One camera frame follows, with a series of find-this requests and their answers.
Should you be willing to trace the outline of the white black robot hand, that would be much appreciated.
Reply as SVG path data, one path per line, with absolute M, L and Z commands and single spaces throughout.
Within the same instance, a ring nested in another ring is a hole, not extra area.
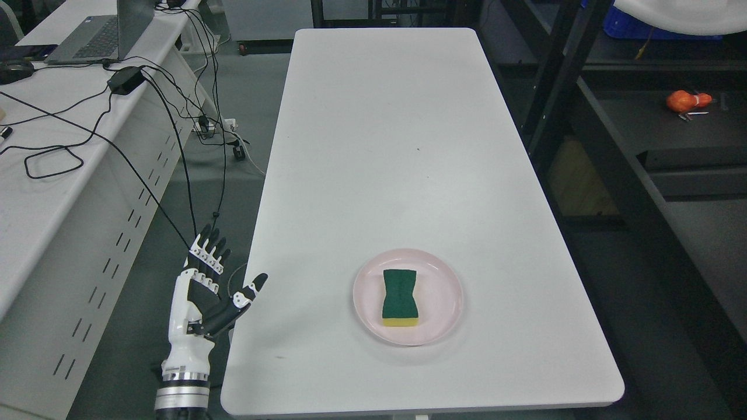
M 250 285 L 221 297 L 227 285 L 219 280 L 230 253 L 226 239 L 211 225 L 205 225 L 190 246 L 173 292 L 163 381 L 208 380 L 216 338 L 248 311 L 267 281 L 267 274 L 259 274 Z

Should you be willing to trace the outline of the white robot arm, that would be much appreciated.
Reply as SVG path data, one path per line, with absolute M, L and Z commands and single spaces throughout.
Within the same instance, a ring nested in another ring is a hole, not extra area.
M 209 394 L 208 374 L 163 374 L 155 398 L 155 418 L 208 419 Z

